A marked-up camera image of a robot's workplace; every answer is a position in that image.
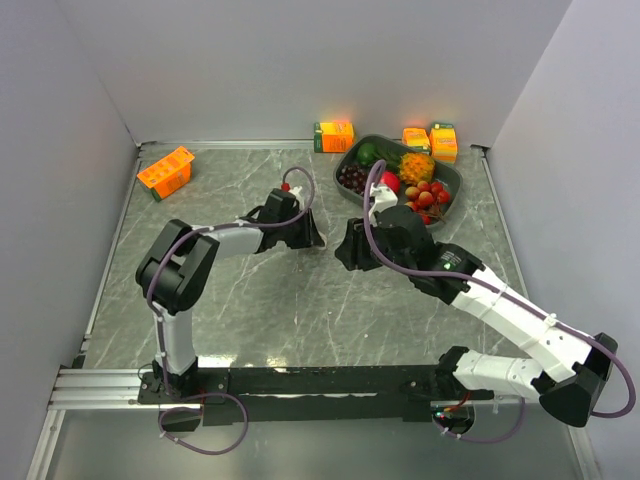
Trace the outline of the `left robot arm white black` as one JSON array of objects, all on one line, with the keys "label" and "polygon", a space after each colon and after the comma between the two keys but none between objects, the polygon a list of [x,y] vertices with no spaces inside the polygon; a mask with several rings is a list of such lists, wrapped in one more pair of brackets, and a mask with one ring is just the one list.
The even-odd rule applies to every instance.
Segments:
[{"label": "left robot arm white black", "polygon": [[214,262],[264,253],[284,243],[291,250],[323,248],[326,239],[298,187],[272,190],[247,215],[216,226],[169,221],[139,264],[135,281],[150,308],[156,332],[154,377],[176,402],[198,390],[193,345],[193,307],[204,292]]}]

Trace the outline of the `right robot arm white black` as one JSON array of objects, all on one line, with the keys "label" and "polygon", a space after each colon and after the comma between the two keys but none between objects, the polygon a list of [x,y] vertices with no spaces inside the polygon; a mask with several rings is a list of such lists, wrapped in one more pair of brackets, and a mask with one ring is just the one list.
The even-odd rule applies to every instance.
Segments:
[{"label": "right robot arm white black", "polygon": [[484,322],[525,354],[510,358],[451,348],[436,375],[444,396],[459,398],[467,390],[517,395],[538,401],[573,427],[595,416],[618,350],[615,339],[571,329],[539,309],[461,246],[434,240],[408,207],[391,207],[376,218],[376,225],[348,220],[335,251],[346,269],[385,265],[403,273],[419,291]]}]

